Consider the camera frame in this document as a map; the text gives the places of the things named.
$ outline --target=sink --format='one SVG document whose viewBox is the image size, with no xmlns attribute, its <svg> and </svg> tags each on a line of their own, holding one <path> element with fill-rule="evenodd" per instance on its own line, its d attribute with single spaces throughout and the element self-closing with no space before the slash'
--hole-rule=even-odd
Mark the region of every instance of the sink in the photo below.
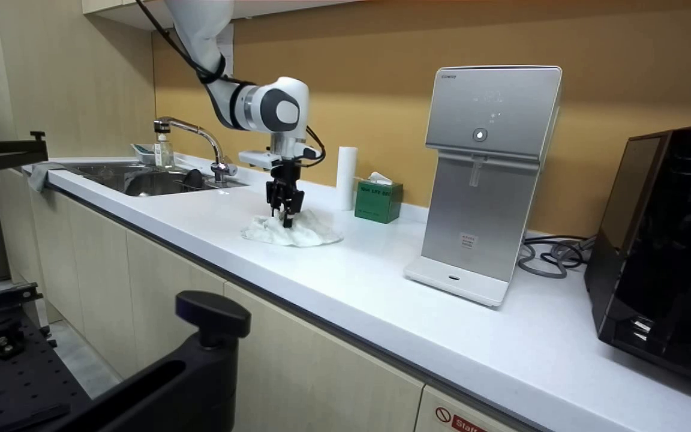
<svg viewBox="0 0 691 432">
<path fill-rule="evenodd" d="M 211 175 L 202 175 L 200 170 L 163 170 L 139 163 L 67 163 L 62 169 L 130 198 L 181 194 L 244 186 L 232 178 L 214 181 Z"/>
</svg>

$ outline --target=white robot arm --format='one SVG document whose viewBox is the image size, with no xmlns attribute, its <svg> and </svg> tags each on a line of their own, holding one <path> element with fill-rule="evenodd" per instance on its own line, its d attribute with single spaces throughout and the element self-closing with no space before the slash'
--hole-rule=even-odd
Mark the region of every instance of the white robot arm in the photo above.
<svg viewBox="0 0 691 432">
<path fill-rule="evenodd" d="M 226 58 L 218 50 L 218 36 L 230 24 L 232 0 L 163 0 L 172 15 L 175 32 L 183 40 L 177 50 L 198 72 L 214 103 L 216 117 L 230 130 L 270 132 L 270 152 L 276 157 L 267 202 L 280 214 L 285 229 L 303 206 L 298 189 L 301 158 L 320 163 L 322 154 L 306 145 L 307 127 L 307 84 L 280 76 L 274 84 L 250 84 L 224 74 Z"/>
</svg>

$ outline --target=cabinet door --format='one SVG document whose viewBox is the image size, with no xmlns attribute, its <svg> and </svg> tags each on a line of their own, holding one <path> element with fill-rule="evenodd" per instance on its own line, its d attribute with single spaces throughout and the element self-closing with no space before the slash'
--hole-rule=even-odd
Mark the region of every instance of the cabinet door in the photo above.
<svg viewBox="0 0 691 432">
<path fill-rule="evenodd" d="M 141 370 L 177 349 L 189 332 L 175 322 L 175 296 L 193 285 L 189 261 L 128 231 L 128 268 L 135 370 Z"/>
<path fill-rule="evenodd" d="M 81 337 L 120 376 L 130 376 L 135 373 L 135 350 L 130 349 L 135 333 L 130 314 L 128 229 L 75 202 L 67 210 L 85 318 Z"/>
<path fill-rule="evenodd" d="M 28 193 L 27 198 L 34 214 L 44 296 L 80 333 L 85 333 L 69 223 L 69 206 L 80 205 L 56 189 Z"/>
<path fill-rule="evenodd" d="M 514 428 L 484 415 L 435 386 L 422 388 L 415 432 L 515 432 Z"/>
<path fill-rule="evenodd" d="M 34 234 L 34 216 L 28 194 L 28 178 L 20 170 L 0 172 L 0 220 L 8 248 L 10 277 L 13 284 L 38 284 L 38 248 Z"/>
<path fill-rule="evenodd" d="M 226 284 L 252 312 L 240 340 L 236 432 L 410 432 L 422 385 Z"/>
</svg>

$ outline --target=paper towel roll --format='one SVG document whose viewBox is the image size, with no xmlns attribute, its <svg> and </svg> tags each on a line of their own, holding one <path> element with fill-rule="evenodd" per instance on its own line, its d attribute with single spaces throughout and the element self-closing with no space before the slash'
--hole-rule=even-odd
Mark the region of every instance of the paper towel roll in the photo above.
<svg viewBox="0 0 691 432">
<path fill-rule="evenodd" d="M 339 181 L 336 181 L 336 206 L 352 210 L 352 181 L 356 181 L 356 147 L 339 148 Z"/>
</svg>

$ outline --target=green box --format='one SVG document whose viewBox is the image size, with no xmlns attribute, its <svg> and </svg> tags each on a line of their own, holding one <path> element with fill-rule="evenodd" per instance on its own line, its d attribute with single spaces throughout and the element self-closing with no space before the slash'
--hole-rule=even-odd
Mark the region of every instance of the green box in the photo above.
<svg viewBox="0 0 691 432">
<path fill-rule="evenodd" d="M 402 182 L 378 186 L 361 181 L 356 189 L 356 216 L 390 223 L 399 219 L 402 200 L 403 200 Z"/>
</svg>

